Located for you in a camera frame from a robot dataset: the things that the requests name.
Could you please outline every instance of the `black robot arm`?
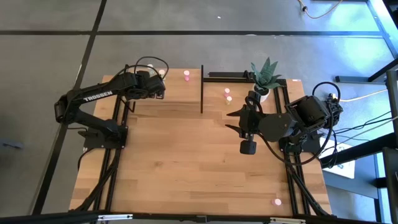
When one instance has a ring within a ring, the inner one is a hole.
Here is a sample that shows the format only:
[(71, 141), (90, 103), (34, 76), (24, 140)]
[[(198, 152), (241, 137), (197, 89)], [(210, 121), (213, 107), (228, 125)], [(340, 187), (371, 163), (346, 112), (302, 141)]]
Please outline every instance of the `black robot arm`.
[(259, 103), (260, 95), (249, 91), (246, 104), (239, 111), (227, 114), (239, 116), (239, 127), (226, 125), (245, 139), (241, 153), (254, 154), (256, 143), (253, 135), (260, 135), (265, 142), (277, 142), (285, 138), (286, 147), (301, 146), (321, 128), (330, 129), (337, 124), (342, 107), (329, 96), (320, 101), (316, 96), (304, 96), (285, 105), (286, 113), (265, 114)]
[(124, 96), (127, 100), (145, 98), (164, 98), (165, 86), (160, 75), (150, 77), (149, 72), (123, 72), (114, 76), (106, 83), (89, 86), (79, 90), (70, 90), (55, 103), (55, 119), (59, 123), (79, 123), (92, 130), (80, 131), (86, 139), (92, 138), (95, 147), (115, 148), (124, 145), (122, 138), (126, 128), (118, 126), (113, 119), (99, 119), (79, 109), (83, 103), (113, 95)]

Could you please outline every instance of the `white cable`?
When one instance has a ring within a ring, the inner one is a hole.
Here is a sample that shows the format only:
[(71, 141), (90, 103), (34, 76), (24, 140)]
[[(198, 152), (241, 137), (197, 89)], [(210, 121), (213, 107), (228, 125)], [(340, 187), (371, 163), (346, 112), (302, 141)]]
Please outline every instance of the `white cable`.
[(349, 100), (340, 100), (340, 102), (352, 102), (352, 101), (356, 101), (356, 100), (360, 100), (360, 99), (366, 98), (366, 97), (368, 97), (368, 96), (373, 96), (373, 95), (376, 95), (376, 94), (378, 94), (378, 93), (382, 93), (382, 92), (384, 92), (384, 91), (387, 91), (387, 89), (385, 89), (385, 90), (380, 90), (380, 91), (377, 91), (377, 92), (374, 92), (374, 93), (370, 93), (370, 94), (368, 94), (368, 95), (360, 96), (360, 97), (353, 98), (353, 99), (349, 99)]
[(335, 6), (333, 6), (329, 11), (327, 11), (327, 12), (324, 13), (323, 15), (317, 16), (317, 17), (312, 17), (312, 16), (310, 16), (310, 14), (308, 13), (308, 7), (305, 6), (305, 4), (302, 2), (302, 0), (298, 0), (298, 1), (299, 1), (300, 5), (303, 7), (302, 9), (304, 10), (304, 12), (307, 14), (307, 16), (308, 16), (309, 18), (311, 18), (311, 19), (319, 19), (319, 18), (321, 18), (321, 17), (323, 17), (323, 16), (329, 14), (329, 12), (331, 12), (332, 10), (334, 10), (343, 0), (340, 0), (340, 1), (339, 1)]
[[(373, 129), (379, 128), (379, 127), (381, 127), (381, 126), (383, 126), (383, 125), (385, 125), (385, 124), (387, 124), (387, 123), (390, 123), (391, 121), (393, 121), (393, 120), (395, 120), (395, 119), (397, 119), (397, 118), (398, 118), (398, 116), (396, 116), (395, 118), (392, 118), (392, 119), (390, 119), (390, 120), (388, 120), (388, 121), (386, 121), (386, 122), (384, 122), (384, 123), (382, 123), (382, 124), (380, 124), (380, 125), (378, 125), (378, 126), (376, 126), (376, 127), (373, 127), (373, 128), (371, 128), (371, 129), (368, 129), (368, 130), (366, 130), (366, 131), (363, 131), (363, 132), (361, 132), (361, 133), (359, 133), (359, 134), (356, 134), (356, 135), (354, 135), (353, 137), (350, 137), (350, 138), (348, 138), (347, 140), (345, 140), (345, 141), (343, 141), (343, 142), (337, 144), (337, 146), (340, 145), (340, 144), (343, 144), (343, 143), (348, 142), (349, 140), (355, 138), (356, 136), (360, 136), (361, 134), (364, 134), (364, 133), (366, 133), (366, 132), (368, 132), (368, 131), (372, 131)], [(323, 151), (326, 151), (326, 150), (331, 149), (331, 148), (334, 148), (334, 146), (329, 147), (329, 148), (327, 148), (327, 149), (324, 149)]]

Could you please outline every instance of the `green plant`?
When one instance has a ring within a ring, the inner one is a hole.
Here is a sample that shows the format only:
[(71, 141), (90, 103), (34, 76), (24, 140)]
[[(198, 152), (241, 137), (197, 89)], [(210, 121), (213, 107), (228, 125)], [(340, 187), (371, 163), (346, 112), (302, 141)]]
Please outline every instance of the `green plant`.
[(278, 62), (274, 62), (273, 64), (271, 64), (271, 61), (269, 60), (269, 58), (267, 58), (266, 62), (262, 66), (261, 71), (258, 72), (256, 66), (251, 63), (251, 68), (253, 69), (255, 76), (254, 82), (256, 83), (256, 87), (259, 90), (271, 90), (280, 86), (280, 84), (277, 83), (276, 80), (281, 75), (273, 75), (277, 64)]

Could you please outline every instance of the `wooden table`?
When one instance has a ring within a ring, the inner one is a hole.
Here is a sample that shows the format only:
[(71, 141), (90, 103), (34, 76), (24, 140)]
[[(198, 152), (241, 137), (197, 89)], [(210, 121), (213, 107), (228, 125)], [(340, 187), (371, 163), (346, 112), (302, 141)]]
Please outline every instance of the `wooden table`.
[[(252, 84), (204, 83), (201, 114), (200, 69), (189, 69), (189, 82), (184, 80), (184, 70), (170, 69), (164, 100), (138, 100), (135, 113), (129, 113), (129, 134), (121, 154), (111, 210), (291, 216), (285, 165), (258, 136), (256, 154), (240, 154), (242, 139), (225, 127), (238, 125), (239, 118), (226, 114), (242, 107)], [(103, 82), (110, 79), (111, 76), (105, 76)], [(291, 101), (304, 95), (300, 80), (287, 80), (287, 87)], [(225, 102), (224, 88), (231, 90), (230, 105)], [(114, 96), (98, 100), (94, 115), (111, 118), (115, 99)], [(265, 113), (276, 113), (273, 92), (262, 107)], [(278, 151), (277, 143), (271, 146)], [(83, 158), (71, 209), (79, 206), (97, 184), (103, 155), (103, 149), (96, 149)], [(310, 155), (303, 153), (301, 157), (304, 161)], [(320, 163), (314, 160), (304, 165), (303, 172), (308, 189), (323, 209), (331, 212)], [(296, 196), (303, 213), (298, 188)], [(282, 205), (272, 205), (274, 198), (280, 198)]]

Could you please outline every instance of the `concrete floor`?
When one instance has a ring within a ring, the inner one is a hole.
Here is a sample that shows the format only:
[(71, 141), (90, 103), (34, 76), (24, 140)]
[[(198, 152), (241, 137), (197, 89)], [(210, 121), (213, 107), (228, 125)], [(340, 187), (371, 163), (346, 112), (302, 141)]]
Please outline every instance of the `concrete floor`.
[[(335, 3), (304, 2), (312, 14), (320, 14)], [(90, 30), (99, 5), (99, 0), (0, 0), (0, 29)], [(329, 16), (311, 20), (302, 15), (295, 0), (253, 0), (250, 4), (242, 0), (113, 0), (106, 5), (99, 29), (374, 31), (377, 26), (363, 2), (344, 2)], [(0, 148), (0, 217), (30, 211), (58, 127), (53, 104), (72, 88), (87, 41), (87, 36), (0, 36), (0, 137), (25, 145), (22, 150)], [(332, 81), (336, 75), (367, 77), (393, 60), (381, 38), (98, 36), (82, 86), (98, 83), (103, 75), (114, 74), (125, 63), (144, 55), (161, 57), (172, 68), (198, 68), (203, 64), (205, 73), (249, 70), (250, 62), (261, 66), (271, 57), (279, 61), (276, 72), (284, 78), (301, 79), (308, 95), (319, 82)], [(339, 87), (343, 99), (385, 88), (352, 84)], [(330, 91), (333, 89), (326, 86), (317, 95)], [(345, 112), (336, 129), (362, 124), (389, 111), (387, 93), (342, 106)], [(84, 106), (88, 112), (93, 108), (94, 104)], [(387, 125), (361, 137), (374, 139), (391, 131), (392, 126)], [(83, 138), (69, 131), (44, 212), (68, 209), (82, 145)], [(335, 215), (375, 219), (369, 198), (333, 188), (328, 188), (328, 193)], [(361, 203), (369, 209), (359, 210)]]

